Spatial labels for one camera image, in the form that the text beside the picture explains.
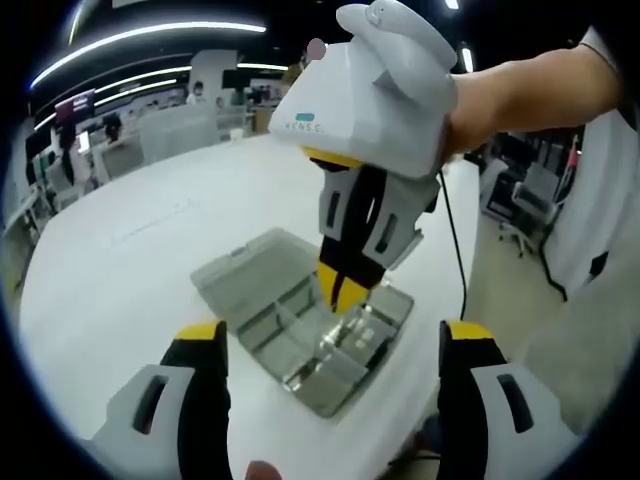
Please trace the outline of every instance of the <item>monitor screen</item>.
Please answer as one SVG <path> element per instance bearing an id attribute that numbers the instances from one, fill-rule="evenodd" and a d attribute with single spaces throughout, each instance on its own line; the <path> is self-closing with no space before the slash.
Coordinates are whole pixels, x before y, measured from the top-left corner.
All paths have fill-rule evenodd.
<path id="1" fill-rule="evenodd" d="M 66 122 L 79 123 L 93 117 L 94 91 L 79 93 L 56 105 L 56 123 L 62 125 Z"/>

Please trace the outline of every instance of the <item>desk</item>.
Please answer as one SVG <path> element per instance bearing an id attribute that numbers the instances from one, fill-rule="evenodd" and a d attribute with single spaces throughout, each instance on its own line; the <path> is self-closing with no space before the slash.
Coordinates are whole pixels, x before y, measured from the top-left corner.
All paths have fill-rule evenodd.
<path id="1" fill-rule="evenodd" d="M 39 192 L 34 188 L 9 217 L 2 232 L 0 270 L 2 282 L 5 284 L 5 294 L 11 303 L 17 299 L 15 292 L 22 283 L 36 241 L 32 238 L 30 230 L 33 228 L 37 235 L 42 233 L 42 222 L 38 222 L 33 213 L 39 198 Z"/>
<path id="2" fill-rule="evenodd" d="M 447 174 L 467 282 L 478 226 L 478 172 Z M 76 435 L 91 437 L 111 398 L 157 363 L 174 334 L 211 317 L 189 274 L 279 226 L 320 245 L 321 170 L 270 135 L 192 151 L 84 197 L 47 226 L 27 273 L 20 337 L 36 378 Z M 370 479 L 417 426 L 437 382 L 438 325 L 462 286 L 443 199 L 424 240 L 390 279 L 416 305 L 385 365 L 325 420 L 229 338 L 229 459 L 235 478 L 263 459 L 285 479 Z"/>
<path id="3" fill-rule="evenodd" d="M 31 211 L 33 206 L 38 201 L 38 198 L 39 198 L 38 190 L 32 189 L 29 196 L 20 202 L 20 205 L 18 205 L 18 208 L 16 209 L 16 211 L 13 212 L 13 214 L 7 220 L 7 223 L 5 224 L 5 227 L 4 227 L 4 231 L 2 232 L 3 236 L 7 235 L 11 231 L 11 229 L 14 227 L 14 225 L 18 223 L 18 220 L 23 216 L 26 216 L 29 219 L 29 223 L 31 223 L 36 229 L 38 229 L 38 224 L 36 223 L 35 215 L 33 215 L 33 212 Z"/>

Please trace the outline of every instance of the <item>gray floor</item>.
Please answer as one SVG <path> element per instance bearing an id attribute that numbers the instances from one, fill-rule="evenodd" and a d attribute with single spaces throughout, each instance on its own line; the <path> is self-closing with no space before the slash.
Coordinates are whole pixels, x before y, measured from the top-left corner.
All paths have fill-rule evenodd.
<path id="1" fill-rule="evenodd" d="M 498 223 L 482 216 L 465 320 L 485 325 L 510 357 L 535 330 L 552 321 L 562 296 L 546 280 L 540 259 L 525 254 L 508 239 L 499 240 Z M 428 410 L 433 411 L 432 401 Z M 422 460 L 398 468 L 385 480 L 435 479 L 438 462 Z"/>

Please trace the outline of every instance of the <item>office chair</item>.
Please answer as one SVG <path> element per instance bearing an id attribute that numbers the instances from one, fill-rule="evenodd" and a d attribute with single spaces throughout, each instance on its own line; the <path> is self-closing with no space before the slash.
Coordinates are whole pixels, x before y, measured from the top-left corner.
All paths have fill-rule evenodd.
<path id="1" fill-rule="evenodd" d="M 558 182 L 559 178 L 553 172 L 538 163 L 532 163 L 524 181 L 516 183 L 511 199 L 522 213 L 511 223 L 500 223 L 500 240 L 505 236 L 515 238 L 518 241 L 520 258 L 524 255 L 525 249 L 530 253 L 536 250 L 535 242 L 532 240 L 537 230 L 536 226 L 549 225 L 560 205 L 564 203 L 564 200 L 555 201 Z"/>

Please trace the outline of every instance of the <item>gray plastic box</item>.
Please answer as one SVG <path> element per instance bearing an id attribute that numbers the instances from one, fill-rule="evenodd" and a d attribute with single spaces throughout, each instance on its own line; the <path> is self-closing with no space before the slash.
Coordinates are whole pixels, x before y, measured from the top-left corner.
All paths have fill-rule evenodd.
<path id="1" fill-rule="evenodd" d="M 317 414 L 337 412 L 376 367 L 413 307 L 389 285 L 343 315 L 327 307 L 318 249 L 281 229 L 213 260 L 191 280 L 229 332 Z"/>

